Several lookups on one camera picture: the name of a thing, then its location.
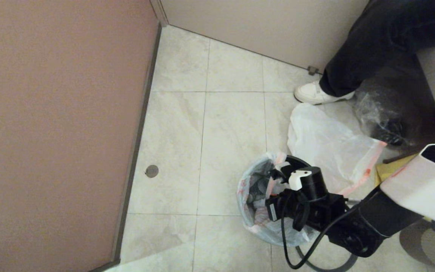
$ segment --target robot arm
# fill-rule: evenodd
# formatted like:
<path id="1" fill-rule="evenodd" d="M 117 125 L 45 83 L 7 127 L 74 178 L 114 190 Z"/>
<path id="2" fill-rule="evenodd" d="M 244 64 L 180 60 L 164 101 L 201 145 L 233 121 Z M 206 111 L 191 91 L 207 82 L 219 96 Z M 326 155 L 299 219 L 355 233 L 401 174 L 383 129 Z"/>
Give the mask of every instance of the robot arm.
<path id="1" fill-rule="evenodd" d="M 348 212 L 342 195 L 328 193 L 318 167 L 303 167 L 305 162 L 292 156 L 287 162 L 289 166 L 272 175 L 281 176 L 291 189 L 266 200 L 270 218 L 291 217 L 298 231 L 305 224 L 326 230 L 331 243 L 354 255 L 372 255 L 384 239 L 423 216 L 435 220 L 435 144 L 424 148 Z"/>

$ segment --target trash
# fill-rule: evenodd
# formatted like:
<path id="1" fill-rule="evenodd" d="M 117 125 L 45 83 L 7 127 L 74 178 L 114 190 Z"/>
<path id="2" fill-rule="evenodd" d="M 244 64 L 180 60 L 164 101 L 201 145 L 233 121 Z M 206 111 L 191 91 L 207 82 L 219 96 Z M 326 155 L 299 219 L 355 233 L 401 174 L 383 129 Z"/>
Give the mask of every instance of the trash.
<path id="1" fill-rule="evenodd" d="M 274 180 L 269 173 L 276 165 L 279 167 L 283 164 L 285 159 L 285 153 L 267 153 L 261 157 L 243 174 L 236 193 L 245 229 L 276 246 L 283 246 L 281 221 L 273 222 L 269 219 L 264 202 L 271 193 L 281 193 L 286 188 L 285 184 L 280 184 L 281 179 Z M 293 229 L 291 218 L 285 218 L 284 224 L 288 246 L 307 243 L 319 234 L 308 226 L 302 231 Z"/>
<path id="2" fill-rule="evenodd" d="M 290 119 L 288 147 L 292 155 L 320 167 L 330 193 L 347 196 L 361 186 L 386 145 L 354 134 L 310 104 L 297 105 Z"/>
<path id="3" fill-rule="evenodd" d="M 390 88 L 367 85 L 355 92 L 353 104 L 360 129 L 372 138 L 393 146 L 412 146 L 411 137 L 418 134 L 421 117 L 411 103 Z"/>

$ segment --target black cable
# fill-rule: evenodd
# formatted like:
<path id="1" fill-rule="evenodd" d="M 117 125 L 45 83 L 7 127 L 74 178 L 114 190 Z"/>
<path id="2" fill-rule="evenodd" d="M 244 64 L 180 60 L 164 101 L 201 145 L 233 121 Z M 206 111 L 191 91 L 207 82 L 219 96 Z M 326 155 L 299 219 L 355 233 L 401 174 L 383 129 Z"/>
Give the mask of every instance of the black cable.
<path id="1" fill-rule="evenodd" d="M 350 210 L 348 210 L 347 212 L 345 212 L 343 215 L 340 215 L 339 217 L 335 218 L 335 220 L 331 221 L 330 224 L 327 225 L 327 227 L 325 227 L 325 229 L 323 229 L 321 231 L 321 233 L 319 234 L 319 236 L 316 238 L 316 240 L 313 242 L 313 245 L 311 246 L 311 248 L 308 250 L 307 254 L 302 258 L 302 260 L 297 264 L 297 265 L 293 265 L 290 262 L 290 258 L 288 257 L 288 248 L 286 246 L 286 237 L 285 237 L 285 208 L 288 204 L 288 200 L 290 200 L 290 197 L 293 194 L 291 193 L 285 202 L 285 206 L 283 207 L 283 211 L 281 212 L 281 236 L 283 238 L 283 247 L 285 249 L 285 259 L 286 262 L 288 263 L 288 265 L 292 268 L 292 269 L 299 269 L 300 267 L 302 267 L 310 258 L 310 256 L 312 255 L 312 253 L 315 251 L 315 248 L 318 246 L 318 244 L 320 243 L 321 239 L 323 238 L 323 236 L 325 236 L 325 234 L 327 233 L 327 231 L 333 227 L 334 224 L 336 224 L 338 221 L 342 220 L 343 218 L 347 217 L 348 215 L 350 215 L 352 212 L 354 212 L 355 210 L 357 210 L 359 205 L 355 205 L 353 206 Z"/>
<path id="2" fill-rule="evenodd" d="M 304 258 L 303 252 L 300 249 L 300 246 L 295 247 L 296 251 L 298 252 L 298 255 L 300 255 L 300 258 Z M 352 268 L 353 265 L 355 265 L 355 262 L 357 261 L 358 257 L 357 255 L 351 254 L 349 259 L 340 267 L 333 268 L 333 269 L 323 269 L 320 267 L 316 267 L 311 262 L 307 261 L 306 264 L 311 267 L 311 269 L 317 271 L 317 272 L 345 272 L 348 271 L 350 268 Z"/>

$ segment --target white plastic bag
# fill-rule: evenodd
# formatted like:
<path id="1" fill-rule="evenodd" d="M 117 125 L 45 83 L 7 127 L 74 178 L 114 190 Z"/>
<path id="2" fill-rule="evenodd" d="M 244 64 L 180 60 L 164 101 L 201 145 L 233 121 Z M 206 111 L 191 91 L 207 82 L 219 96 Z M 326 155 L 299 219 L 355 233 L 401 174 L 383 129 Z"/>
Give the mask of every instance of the white plastic bag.
<path id="1" fill-rule="evenodd" d="M 281 180 L 273 180 L 268 173 L 274 165 L 284 162 L 285 159 L 285 153 L 267 153 L 265 156 L 261 157 L 243 174 L 236 193 L 238 207 L 243 217 L 245 229 L 249 230 L 263 241 L 276 246 L 283 246 L 281 220 L 273 222 L 269 219 L 264 201 L 266 198 L 269 198 L 271 193 L 281 193 L 286 188 L 285 185 L 280 184 Z M 257 181 L 257 175 L 265 179 L 264 184 L 266 184 L 266 186 L 263 185 L 259 194 L 250 196 L 249 188 Z M 291 218 L 285 218 L 287 246 L 299 246 L 318 236 L 318 232 L 308 226 L 305 226 L 302 231 L 296 231 L 293 229 L 292 225 L 293 220 Z"/>
<path id="2" fill-rule="evenodd" d="M 320 167 L 330 193 L 346 196 L 363 184 L 386 145 L 354 134 L 310 104 L 298 104 L 290 119 L 288 147 L 292 155 Z"/>

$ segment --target beige partition wall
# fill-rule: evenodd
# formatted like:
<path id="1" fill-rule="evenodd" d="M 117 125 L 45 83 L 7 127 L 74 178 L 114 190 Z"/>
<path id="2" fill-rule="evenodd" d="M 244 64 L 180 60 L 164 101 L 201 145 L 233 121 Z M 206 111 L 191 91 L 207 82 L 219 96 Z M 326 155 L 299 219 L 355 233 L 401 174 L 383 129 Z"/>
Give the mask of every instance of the beige partition wall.
<path id="1" fill-rule="evenodd" d="M 113 261 L 157 25 L 148 0 L 0 1 L 0 271 Z"/>
<path id="2" fill-rule="evenodd" d="M 321 72 L 368 0 L 161 0 L 169 24 Z"/>

